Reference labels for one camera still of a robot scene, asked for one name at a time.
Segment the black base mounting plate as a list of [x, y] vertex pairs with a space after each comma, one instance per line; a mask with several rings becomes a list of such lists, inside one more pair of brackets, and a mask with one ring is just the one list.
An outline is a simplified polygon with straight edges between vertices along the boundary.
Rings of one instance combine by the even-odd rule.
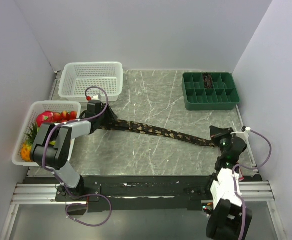
[[71, 197], [58, 187], [58, 203], [84, 203], [88, 212], [123, 210], [187, 209], [200, 211], [202, 202], [212, 201], [208, 176], [86, 176], [84, 193], [89, 197]]

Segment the white fruit basket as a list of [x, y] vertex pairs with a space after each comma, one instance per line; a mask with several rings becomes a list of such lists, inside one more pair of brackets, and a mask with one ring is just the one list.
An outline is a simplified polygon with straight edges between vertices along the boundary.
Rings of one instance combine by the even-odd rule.
[[20, 156], [20, 151], [22, 144], [26, 140], [26, 134], [30, 132], [30, 127], [35, 123], [37, 116], [45, 111], [58, 112], [62, 111], [76, 111], [77, 116], [81, 112], [81, 105], [75, 101], [64, 101], [64, 100], [45, 100], [34, 102], [26, 115], [26, 118], [23, 122], [22, 128], [20, 130], [18, 139], [15, 144], [15, 148], [11, 157], [11, 162], [17, 166], [23, 167], [39, 167], [35, 162], [26, 162], [22, 160]]

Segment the pink dragon fruit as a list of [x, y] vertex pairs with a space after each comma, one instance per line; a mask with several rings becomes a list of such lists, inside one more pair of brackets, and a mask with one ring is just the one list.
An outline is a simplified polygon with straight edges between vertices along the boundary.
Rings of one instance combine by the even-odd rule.
[[41, 114], [39, 114], [36, 117], [36, 124], [38, 127], [41, 126], [42, 123], [51, 123], [53, 120], [54, 113], [52, 111], [45, 111]]

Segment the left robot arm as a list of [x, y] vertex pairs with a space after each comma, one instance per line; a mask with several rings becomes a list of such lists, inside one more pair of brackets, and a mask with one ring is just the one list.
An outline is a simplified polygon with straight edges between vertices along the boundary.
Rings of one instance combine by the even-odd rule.
[[55, 176], [74, 201], [84, 197], [84, 180], [68, 161], [71, 140], [87, 136], [117, 120], [108, 104], [90, 100], [87, 109], [67, 123], [43, 123], [30, 150], [30, 160]]

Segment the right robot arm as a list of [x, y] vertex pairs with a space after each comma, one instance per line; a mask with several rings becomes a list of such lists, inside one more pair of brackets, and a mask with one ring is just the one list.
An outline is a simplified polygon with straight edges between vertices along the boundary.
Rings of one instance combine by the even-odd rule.
[[237, 164], [247, 144], [232, 128], [210, 126], [209, 130], [221, 156], [215, 163], [216, 173], [210, 176], [209, 184], [204, 187], [205, 195], [213, 200], [206, 236], [212, 240], [244, 240], [251, 224], [252, 211], [242, 200]]

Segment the red rectangular box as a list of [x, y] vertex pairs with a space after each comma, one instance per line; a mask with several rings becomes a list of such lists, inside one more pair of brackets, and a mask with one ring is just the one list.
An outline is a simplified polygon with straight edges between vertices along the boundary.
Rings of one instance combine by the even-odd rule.
[[242, 172], [242, 169], [241, 169], [241, 166], [238, 167], [238, 172], [239, 172], [239, 182], [243, 181], [244, 180], [244, 176], [243, 176], [243, 172]]

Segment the rolled brown tie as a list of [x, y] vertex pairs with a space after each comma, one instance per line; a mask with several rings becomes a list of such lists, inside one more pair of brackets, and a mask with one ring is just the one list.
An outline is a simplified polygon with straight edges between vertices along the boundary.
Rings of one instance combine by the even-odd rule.
[[213, 88], [213, 80], [212, 80], [211, 74], [203, 73], [202, 77], [203, 77], [204, 87], [206, 89], [212, 89]]

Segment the aluminium rail frame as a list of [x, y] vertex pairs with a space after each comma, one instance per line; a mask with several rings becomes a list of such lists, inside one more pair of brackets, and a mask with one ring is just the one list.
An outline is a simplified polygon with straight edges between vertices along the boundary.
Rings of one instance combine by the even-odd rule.
[[10, 203], [12, 205], [55, 204], [56, 193], [54, 184], [17, 184]]

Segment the pineapple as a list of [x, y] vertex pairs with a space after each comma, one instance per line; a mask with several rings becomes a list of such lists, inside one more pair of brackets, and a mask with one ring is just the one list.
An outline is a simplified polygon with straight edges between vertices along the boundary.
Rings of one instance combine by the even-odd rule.
[[28, 129], [29, 131], [25, 134], [26, 138], [22, 143], [22, 147], [20, 149], [20, 157], [23, 161], [30, 163], [32, 162], [32, 160], [30, 159], [31, 148], [39, 128], [36, 123], [32, 123], [31, 126], [28, 127]]

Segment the green compartment organizer tray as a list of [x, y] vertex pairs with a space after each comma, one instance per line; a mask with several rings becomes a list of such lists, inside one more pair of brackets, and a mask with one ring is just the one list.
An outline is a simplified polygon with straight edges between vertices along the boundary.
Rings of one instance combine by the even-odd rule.
[[[204, 87], [203, 73], [211, 74], [212, 89]], [[188, 111], [229, 111], [240, 103], [233, 76], [228, 72], [185, 72], [182, 91]]]

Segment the red strawberries cluster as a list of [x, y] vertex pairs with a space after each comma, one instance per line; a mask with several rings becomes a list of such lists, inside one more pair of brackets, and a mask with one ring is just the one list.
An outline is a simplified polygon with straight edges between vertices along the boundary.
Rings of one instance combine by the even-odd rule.
[[53, 123], [63, 123], [76, 119], [77, 112], [76, 111], [62, 111], [61, 113], [55, 112], [53, 113], [52, 122]]

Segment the white perforated empty basket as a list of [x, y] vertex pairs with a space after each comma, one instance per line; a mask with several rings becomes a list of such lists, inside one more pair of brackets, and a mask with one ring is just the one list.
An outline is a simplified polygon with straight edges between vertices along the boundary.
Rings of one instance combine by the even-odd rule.
[[122, 92], [123, 67], [120, 62], [73, 62], [64, 66], [58, 95], [69, 101], [83, 103], [86, 95], [105, 95], [115, 102]]

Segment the dark floral patterned tie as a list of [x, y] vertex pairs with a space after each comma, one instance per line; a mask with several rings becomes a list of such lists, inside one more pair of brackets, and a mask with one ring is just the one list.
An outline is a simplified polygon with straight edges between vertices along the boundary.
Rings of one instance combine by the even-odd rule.
[[189, 135], [182, 132], [169, 130], [166, 128], [147, 125], [145, 123], [133, 122], [133, 121], [117, 119], [105, 125], [104, 129], [113, 130], [113, 131], [132, 132], [132, 133], [157, 136], [157, 137], [165, 137], [165, 138], [182, 141], [182, 142], [200, 146], [200, 147], [212, 147], [212, 148], [217, 147], [217, 145], [212, 140], [196, 137], [196, 136]]

